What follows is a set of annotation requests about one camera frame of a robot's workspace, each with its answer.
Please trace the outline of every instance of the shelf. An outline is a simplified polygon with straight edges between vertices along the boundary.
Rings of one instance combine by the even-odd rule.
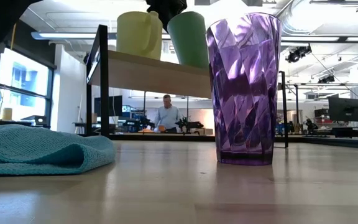
[[[211,98],[208,70],[112,50],[108,58],[110,87]],[[100,63],[89,84],[100,85]]]

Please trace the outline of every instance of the window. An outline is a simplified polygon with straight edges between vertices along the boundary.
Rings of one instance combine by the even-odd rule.
[[[0,110],[12,108],[12,120],[14,121],[32,115],[45,116],[45,103],[45,98],[29,96],[11,90],[0,90]]]
[[[49,83],[52,71],[17,52],[5,49],[0,59],[0,114],[12,108],[12,120],[39,115],[48,116],[50,108]]]
[[[31,91],[40,95],[47,94],[49,69],[19,53],[5,49],[1,54],[0,83]]]

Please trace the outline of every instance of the mug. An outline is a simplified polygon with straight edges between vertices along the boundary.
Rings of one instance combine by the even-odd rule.
[[[126,12],[117,19],[117,51],[160,60],[162,22],[158,13]]]
[[[208,50],[204,17],[197,12],[184,12],[168,23],[168,33],[181,65],[208,69]]]

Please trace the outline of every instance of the desk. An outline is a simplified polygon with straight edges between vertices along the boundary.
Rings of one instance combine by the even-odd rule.
[[[333,128],[335,138],[353,138],[358,137],[358,127]]]

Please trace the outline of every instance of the yellow-green pitcher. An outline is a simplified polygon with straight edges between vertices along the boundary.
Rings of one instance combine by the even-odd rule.
[[[126,12],[117,19],[118,52],[160,60],[161,35],[157,12]]]

